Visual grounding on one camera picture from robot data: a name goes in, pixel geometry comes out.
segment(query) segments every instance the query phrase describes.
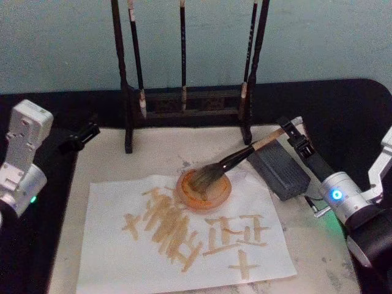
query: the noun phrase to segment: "blue led light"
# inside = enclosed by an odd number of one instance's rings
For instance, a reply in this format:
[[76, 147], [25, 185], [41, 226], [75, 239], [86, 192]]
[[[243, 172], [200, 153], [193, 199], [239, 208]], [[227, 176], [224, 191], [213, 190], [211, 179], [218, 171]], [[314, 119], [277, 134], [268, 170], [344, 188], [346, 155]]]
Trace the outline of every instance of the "blue led light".
[[340, 200], [343, 197], [343, 193], [339, 190], [332, 190], [331, 195], [335, 200]]

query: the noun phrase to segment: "wall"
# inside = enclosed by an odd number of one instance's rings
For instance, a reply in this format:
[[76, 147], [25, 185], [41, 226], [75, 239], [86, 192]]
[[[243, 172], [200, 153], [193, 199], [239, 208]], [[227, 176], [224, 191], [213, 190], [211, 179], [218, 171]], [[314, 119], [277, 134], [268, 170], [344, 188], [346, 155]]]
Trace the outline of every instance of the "wall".
[[[119, 1], [128, 82], [137, 86]], [[252, 3], [187, 0], [188, 86], [241, 83]], [[0, 5], [1, 93], [119, 88], [108, 0]], [[180, 86], [178, 0], [136, 0], [135, 15], [145, 87]], [[257, 80], [364, 77], [392, 91], [391, 15], [388, 0], [271, 0]]]

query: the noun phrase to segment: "white table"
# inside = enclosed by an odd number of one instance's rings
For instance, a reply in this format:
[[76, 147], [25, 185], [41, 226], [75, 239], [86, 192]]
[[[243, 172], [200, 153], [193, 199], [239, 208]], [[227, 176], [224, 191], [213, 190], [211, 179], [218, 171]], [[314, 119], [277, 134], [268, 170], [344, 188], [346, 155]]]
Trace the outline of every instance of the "white table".
[[[276, 128], [253, 127], [254, 140]], [[286, 139], [284, 135], [279, 141], [293, 154]], [[125, 154], [124, 131], [101, 129], [101, 134], [79, 153], [49, 293], [74, 294], [76, 291], [90, 183], [140, 179], [152, 174], [180, 175], [190, 167], [218, 161], [243, 147], [238, 127], [140, 129], [134, 132], [134, 153]], [[242, 162], [241, 167], [260, 178], [248, 162]], [[309, 195], [315, 195], [316, 185], [313, 177]], [[334, 214], [329, 212], [324, 218], [315, 219], [303, 197], [286, 202], [274, 195], [272, 198], [298, 274], [285, 279], [181, 293], [360, 292]]]

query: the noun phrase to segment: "paper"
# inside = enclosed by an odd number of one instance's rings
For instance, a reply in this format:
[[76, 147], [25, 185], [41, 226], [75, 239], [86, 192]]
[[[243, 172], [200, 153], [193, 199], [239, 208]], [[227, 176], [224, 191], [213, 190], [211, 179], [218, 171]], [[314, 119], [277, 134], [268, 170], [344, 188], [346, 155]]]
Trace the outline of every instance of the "paper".
[[91, 184], [77, 293], [171, 292], [296, 274], [268, 189], [238, 168], [227, 176], [231, 195], [205, 214], [175, 203], [177, 177]]

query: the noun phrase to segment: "white paper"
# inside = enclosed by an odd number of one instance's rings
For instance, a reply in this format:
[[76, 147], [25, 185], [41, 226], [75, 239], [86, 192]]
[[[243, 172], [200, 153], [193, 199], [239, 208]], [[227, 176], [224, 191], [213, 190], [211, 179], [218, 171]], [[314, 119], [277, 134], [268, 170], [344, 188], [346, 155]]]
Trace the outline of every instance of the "white paper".
[[[77, 285], [78, 294], [100, 293], [159, 293], [197, 288], [217, 287], [267, 279], [287, 277], [296, 274], [287, 251], [283, 231], [268, 189], [248, 173], [234, 169], [227, 174], [232, 183], [229, 199], [209, 214], [197, 214], [183, 210], [189, 217], [187, 238], [196, 230], [194, 246], [203, 243], [200, 254], [192, 266], [181, 272], [184, 264], [175, 259], [171, 263], [158, 251], [160, 243], [152, 241], [160, 221], [146, 232], [148, 220], [143, 221], [147, 212], [147, 202], [151, 194], [142, 195], [154, 187], [161, 194], [172, 196], [177, 177], [149, 176], [138, 181], [96, 183], [90, 185], [88, 210], [86, 214], [80, 274]], [[124, 215], [140, 216], [135, 225], [138, 232], [134, 240], [126, 226]], [[255, 240], [253, 218], [240, 218], [243, 215], [262, 215], [258, 217], [261, 227], [261, 241]], [[260, 247], [237, 242], [244, 235], [230, 235], [233, 248], [220, 253], [203, 256], [209, 251], [210, 228], [216, 229], [216, 247], [222, 247], [220, 223], [208, 224], [205, 219], [232, 217], [228, 221], [231, 231], [243, 232], [250, 228], [252, 243], [266, 243]], [[257, 265], [249, 269], [249, 279], [241, 278], [241, 270], [229, 268], [239, 265], [239, 250], [246, 253], [247, 263]], [[182, 244], [179, 251], [186, 257], [190, 249]]]

